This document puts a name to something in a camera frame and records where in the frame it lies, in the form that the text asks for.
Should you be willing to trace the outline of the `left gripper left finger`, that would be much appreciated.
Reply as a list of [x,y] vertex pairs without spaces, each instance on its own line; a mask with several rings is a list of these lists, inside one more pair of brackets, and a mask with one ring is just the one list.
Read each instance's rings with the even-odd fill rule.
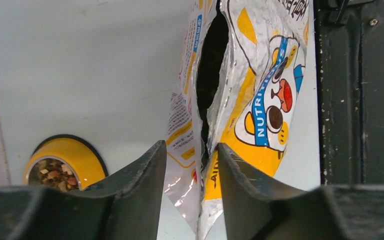
[[0,186],[0,240],[155,240],[166,163],[159,140],[84,190]]

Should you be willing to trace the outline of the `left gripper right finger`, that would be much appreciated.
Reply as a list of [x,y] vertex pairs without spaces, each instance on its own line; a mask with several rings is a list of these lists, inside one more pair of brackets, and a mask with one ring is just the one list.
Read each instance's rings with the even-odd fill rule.
[[253,167],[225,143],[217,150],[229,240],[384,240],[384,184],[304,191]]

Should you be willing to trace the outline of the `yellow double pet bowl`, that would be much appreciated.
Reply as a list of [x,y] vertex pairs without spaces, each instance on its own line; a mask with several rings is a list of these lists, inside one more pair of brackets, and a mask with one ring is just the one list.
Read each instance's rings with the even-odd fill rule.
[[28,185],[28,173],[39,160],[52,158],[68,164],[74,171],[79,190],[84,190],[109,176],[99,152],[88,141],[70,134],[57,134],[43,140],[33,151],[23,174],[23,183]]

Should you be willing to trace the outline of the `pet food bag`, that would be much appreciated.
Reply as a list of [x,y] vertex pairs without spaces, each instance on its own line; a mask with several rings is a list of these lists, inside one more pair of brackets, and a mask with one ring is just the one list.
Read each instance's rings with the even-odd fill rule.
[[273,177],[304,80],[308,0],[197,0],[166,130],[165,193],[204,240],[223,212],[217,146]]

